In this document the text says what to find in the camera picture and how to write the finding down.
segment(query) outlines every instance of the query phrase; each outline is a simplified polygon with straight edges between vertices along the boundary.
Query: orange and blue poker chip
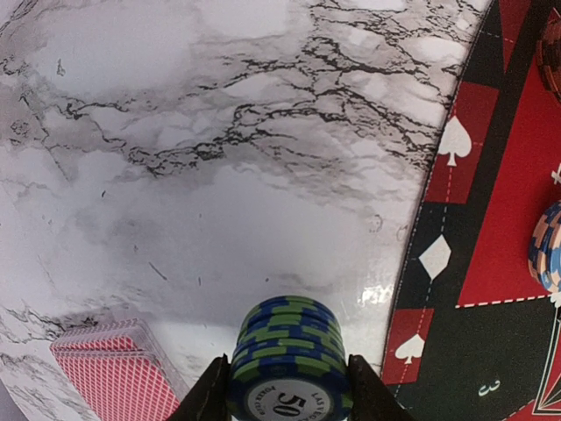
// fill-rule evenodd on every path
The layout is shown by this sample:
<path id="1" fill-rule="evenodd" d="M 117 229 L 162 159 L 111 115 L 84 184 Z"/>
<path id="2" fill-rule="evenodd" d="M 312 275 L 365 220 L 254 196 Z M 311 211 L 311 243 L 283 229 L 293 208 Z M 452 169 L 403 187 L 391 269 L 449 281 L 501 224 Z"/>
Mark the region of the orange and blue poker chip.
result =
<path id="1" fill-rule="evenodd" d="M 559 292 L 561 281 L 561 201 L 540 217 L 529 244 L 531 276 L 549 292 Z"/>

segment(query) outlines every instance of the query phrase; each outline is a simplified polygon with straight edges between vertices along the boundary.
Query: spade symbol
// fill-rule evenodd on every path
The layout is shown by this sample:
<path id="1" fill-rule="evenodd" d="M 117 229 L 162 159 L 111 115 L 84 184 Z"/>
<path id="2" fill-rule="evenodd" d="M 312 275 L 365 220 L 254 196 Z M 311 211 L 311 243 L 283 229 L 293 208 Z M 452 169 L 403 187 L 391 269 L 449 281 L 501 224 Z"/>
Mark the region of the spade symbol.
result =
<path id="1" fill-rule="evenodd" d="M 438 154 L 447 155 L 449 153 L 448 167 L 456 167 L 456 156 L 465 158 L 471 151 L 470 134 L 459 122 L 458 117 L 452 117 L 444 128 Z"/>
<path id="2" fill-rule="evenodd" d="M 421 358 L 423 355 L 424 340 L 417 333 L 411 339 L 403 342 L 397 351 L 395 351 L 395 358 L 406 360 L 405 364 L 412 364 L 414 358 Z"/>

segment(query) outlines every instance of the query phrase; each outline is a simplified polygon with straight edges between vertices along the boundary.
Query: number 50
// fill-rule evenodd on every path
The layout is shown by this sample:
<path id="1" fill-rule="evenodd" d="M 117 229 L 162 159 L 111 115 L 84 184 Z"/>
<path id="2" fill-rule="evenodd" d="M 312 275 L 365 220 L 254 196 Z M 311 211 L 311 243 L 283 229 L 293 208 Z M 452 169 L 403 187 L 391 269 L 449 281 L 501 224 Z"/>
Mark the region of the number 50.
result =
<path id="1" fill-rule="evenodd" d="M 279 403 L 273 408 L 273 411 L 277 415 L 282 415 L 283 417 L 298 417 L 302 413 L 304 405 L 306 405 L 306 400 L 299 396 L 292 396 L 292 398 L 287 399 L 286 393 L 281 393 L 278 397 Z"/>

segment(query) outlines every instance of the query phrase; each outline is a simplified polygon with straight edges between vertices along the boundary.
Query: green and blue poker chip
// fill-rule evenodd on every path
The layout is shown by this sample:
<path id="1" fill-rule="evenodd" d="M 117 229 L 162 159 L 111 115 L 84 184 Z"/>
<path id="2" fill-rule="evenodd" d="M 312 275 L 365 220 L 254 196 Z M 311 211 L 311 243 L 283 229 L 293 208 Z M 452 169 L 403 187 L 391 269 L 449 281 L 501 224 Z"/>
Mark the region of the green and blue poker chip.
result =
<path id="1" fill-rule="evenodd" d="M 275 326 L 272 330 L 261 329 L 244 336 L 236 347 L 236 352 L 241 352 L 248 346 L 253 346 L 268 340 L 275 339 L 300 339 L 317 344 L 318 346 L 329 348 L 335 353 L 344 355 L 344 347 L 340 340 L 311 327 L 300 326 Z"/>
<path id="2" fill-rule="evenodd" d="M 231 361 L 231 369 L 236 370 L 253 360 L 260 360 L 268 357 L 282 355 L 294 355 L 298 357 L 308 357 L 315 360 L 326 362 L 333 367 L 344 367 L 344 357 L 340 353 L 334 353 L 327 348 L 309 348 L 307 346 L 270 346 L 261 347 L 261 344 L 246 348 L 247 354 L 240 353 Z"/>
<path id="3" fill-rule="evenodd" d="M 246 316 L 227 398 L 239 421 L 341 421 L 352 408 L 341 331 L 307 297 L 280 296 Z"/>
<path id="4" fill-rule="evenodd" d="M 253 358 L 260 358 L 260 355 L 256 354 L 257 351 L 260 351 L 262 349 L 268 349 L 268 348 L 276 348 L 279 346 L 285 346 L 288 348 L 297 348 L 298 350 L 324 352 L 338 360 L 344 360 L 344 353 L 336 349 L 334 346 L 331 346 L 329 343 L 325 345 L 305 339 L 278 338 L 278 339 L 269 339 L 260 342 L 254 342 L 252 344 L 244 344 L 244 346 L 238 346 L 236 348 L 236 351 L 232 355 L 231 363 L 233 364 L 235 361 L 239 360 L 240 358 L 244 358 L 247 356 L 252 356 Z"/>
<path id="5" fill-rule="evenodd" d="M 258 308 L 253 313 L 250 313 L 242 323 L 240 331 L 251 329 L 253 325 L 263 324 L 273 316 L 282 315 L 302 315 L 308 318 L 324 322 L 327 325 L 339 328 L 339 323 L 332 312 L 327 312 L 323 308 L 310 304 L 310 303 L 271 303 L 267 307 Z"/>
<path id="6" fill-rule="evenodd" d="M 261 340 L 273 339 L 272 335 L 277 332 L 282 336 L 277 336 L 276 338 L 305 339 L 311 342 L 318 342 L 318 340 L 321 340 L 322 342 L 333 345 L 336 349 L 341 351 L 341 353 L 344 353 L 343 340 L 330 332 L 318 331 L 309 326 L 278 325 L 265 327 L 257 331 L 248 332 L 240 338 L 238 346 L 242 346 L 245 343 L 256 343 Z"/>
<path id="7" fill-rule="evenodd" d="M 251 315 L 253 315 L 256 312 L 266 310 L 266 309 L 271 308 L 271 307 L 287 306 L 287 305 L 295 304 L 295 303 L 312 305 L 319 310 L 325 311 L 325 313 L 327 313 L 331 318 L 334 318 L 334 319 L 337 320 L 337 318 L 335 317 L 335 314 L 333 314 L 333 311 L 331 311 L 329 309 L 329 307 L 320 303 L 319 301 L 312 300 L 311 298 L 307 298 L 306 296 L 276 296 L 274 298 L 269 298 L 268 300 L 264 301 L 263 303 L 260 303 L 260 304 L 256 305 L 251 310 L 249 310 L 249 312 L 247 313 L 247 316 L 250 317 Z"/>
<path id="8" fill-rule="evenodd" d="M 351 384 L 343 367 L 282 355 L 238 368 L 227 403 L 240 421 L 341 421 L 352 409 Z"/>
<path id="9" fill-rule="evenodd" d="M 339 329 L 339 325 L 333 322 L 329 322 L 327 320 L 321 320 L 318 318 L 311 318 L 310 316 L 306 315 L 306 313 L 301 314 L 281 314 L 281 315 L 274 315 L 270 316 L 269 318 L 265 318 L 260 320 L 258 323 L 255 323 L 249 326 L 247 329 L 240 333 L 240 337 L 246 335 L 247 333 L 258 331 L 259 329 L 263 329 L 266 327 L 275 327 L 275 326 L 307 326 L 314 329 L 317 329 L 321 332 L 330 332 L 336 338 L 341 339 L 341 331 Z"/>

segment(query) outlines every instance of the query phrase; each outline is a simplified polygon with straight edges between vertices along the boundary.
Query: black clamp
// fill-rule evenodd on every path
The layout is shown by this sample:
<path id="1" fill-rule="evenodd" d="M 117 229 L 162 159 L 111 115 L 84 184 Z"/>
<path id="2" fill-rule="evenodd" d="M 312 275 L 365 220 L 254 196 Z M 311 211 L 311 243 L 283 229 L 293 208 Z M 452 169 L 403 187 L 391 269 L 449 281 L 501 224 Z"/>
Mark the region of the black clamp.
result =
<path id="1" fill-rule="evenodd" d="M 352 421 L 415 421 L 362 356 L 351 355 L 348 370 L 354 401 Z M 229 373 L 228 357 L 214 359 L 167 421 L 231 421 L 225 403 Z"/>

